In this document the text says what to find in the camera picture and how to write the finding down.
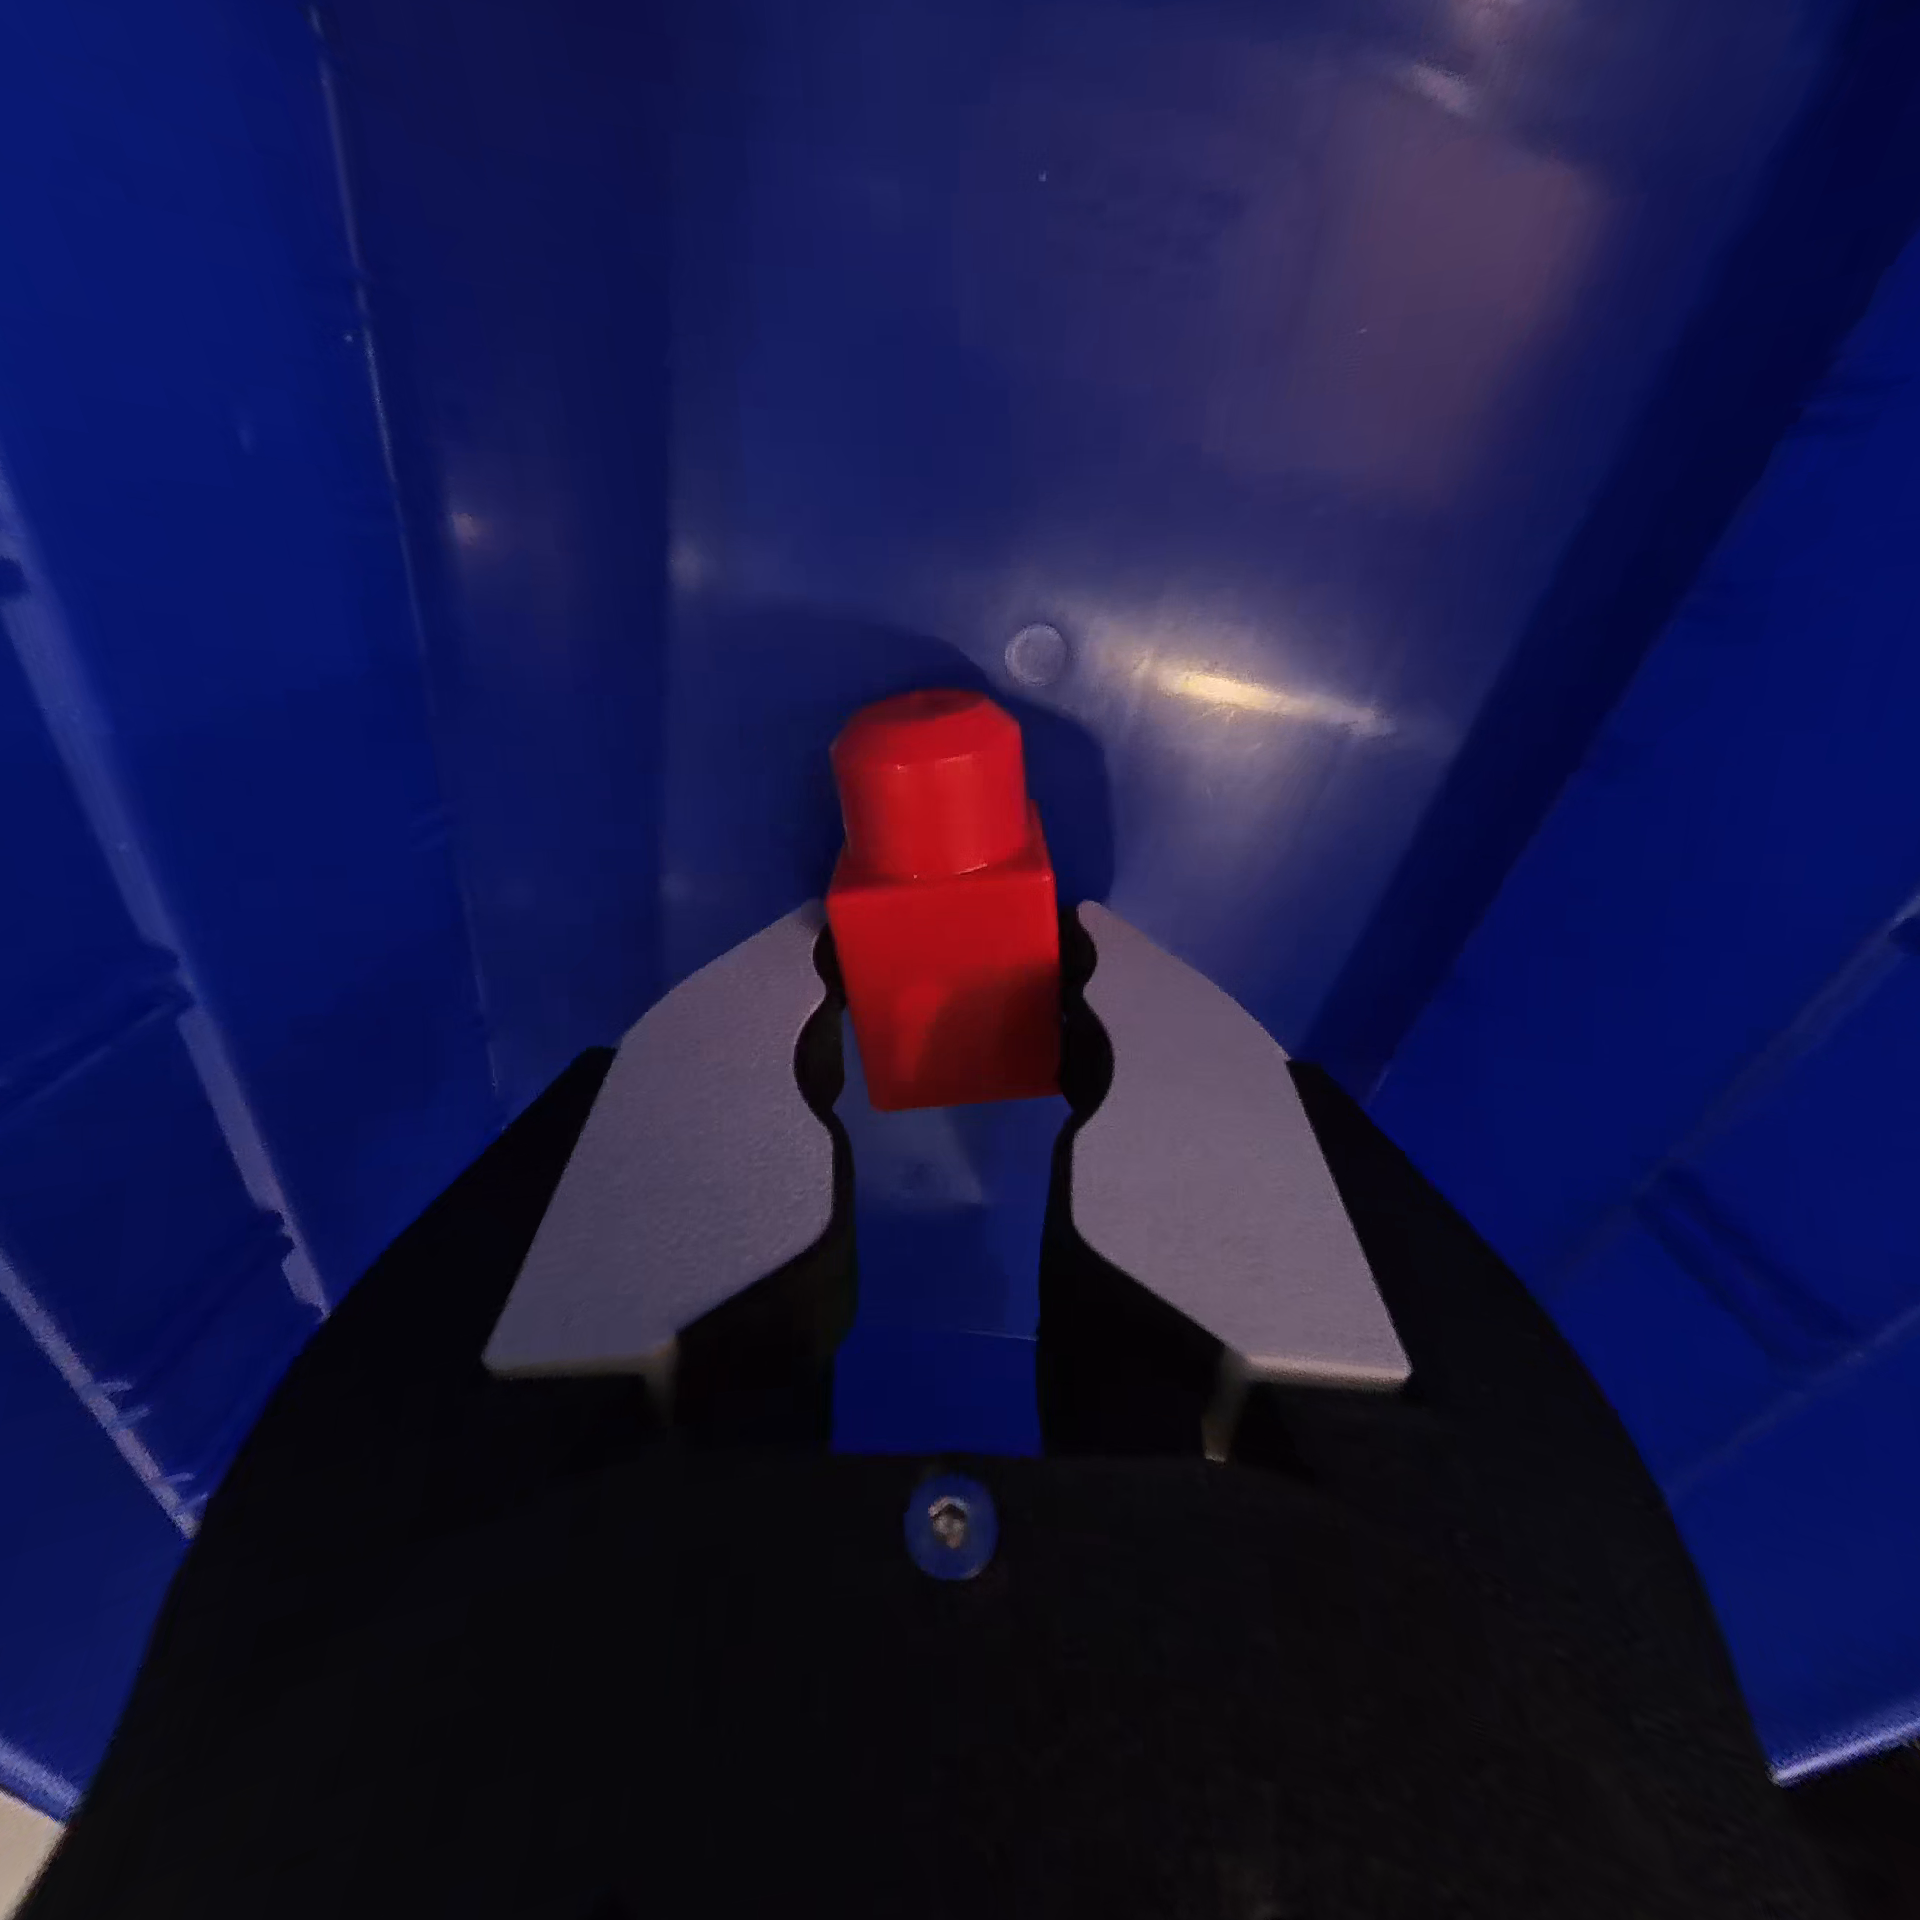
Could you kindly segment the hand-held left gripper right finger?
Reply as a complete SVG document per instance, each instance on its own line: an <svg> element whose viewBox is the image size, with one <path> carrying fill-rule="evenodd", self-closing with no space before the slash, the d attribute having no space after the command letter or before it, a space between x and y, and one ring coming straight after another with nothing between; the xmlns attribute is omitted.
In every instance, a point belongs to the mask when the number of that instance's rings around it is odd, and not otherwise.
<svg viewBox="0 0 1920 1920"><path fill-rule="evenodd" d="M1050 1457L1282 1461L1294 1396L1408 1391L1282 1046L1098 899L1061 926L1061 1095Z"/></svg>

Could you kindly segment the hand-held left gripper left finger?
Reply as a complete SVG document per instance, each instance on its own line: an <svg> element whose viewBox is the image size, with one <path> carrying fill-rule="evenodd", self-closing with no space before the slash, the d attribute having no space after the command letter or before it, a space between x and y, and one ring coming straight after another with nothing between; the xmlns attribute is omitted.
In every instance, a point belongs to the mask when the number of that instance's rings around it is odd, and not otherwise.
<svg viewBox="0 0 1920 1920"><path fill-rule="evenodd" d="M667 1427L830 1427L857 1305L847 984L805 899L611 1048L494 1382L642 1382Z"/></svg>

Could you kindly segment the red mega block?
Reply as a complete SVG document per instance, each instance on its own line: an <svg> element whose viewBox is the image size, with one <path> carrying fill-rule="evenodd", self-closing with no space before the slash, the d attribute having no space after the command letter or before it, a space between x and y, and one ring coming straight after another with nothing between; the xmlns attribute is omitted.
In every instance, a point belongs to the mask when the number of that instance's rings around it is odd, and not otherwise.
<svg viewBox="0 0 1920 1920"><path fill-rule="evenodd" d="M842 725L830 765L830 936L871 1102L1061 1092L1061 910L1022 717L902 688Z"/></svg>

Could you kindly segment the blue plastic bin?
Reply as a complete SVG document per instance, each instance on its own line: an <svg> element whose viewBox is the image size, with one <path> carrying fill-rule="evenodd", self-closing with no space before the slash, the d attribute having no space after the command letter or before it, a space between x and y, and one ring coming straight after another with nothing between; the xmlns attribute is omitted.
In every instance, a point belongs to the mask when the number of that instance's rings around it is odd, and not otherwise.
<svg viewBox="0 0 1920 1920"><path fill-rule="evenodd" d="M1916 7L8 7L10 1797L968 677L1916 1735Z"/></svg>

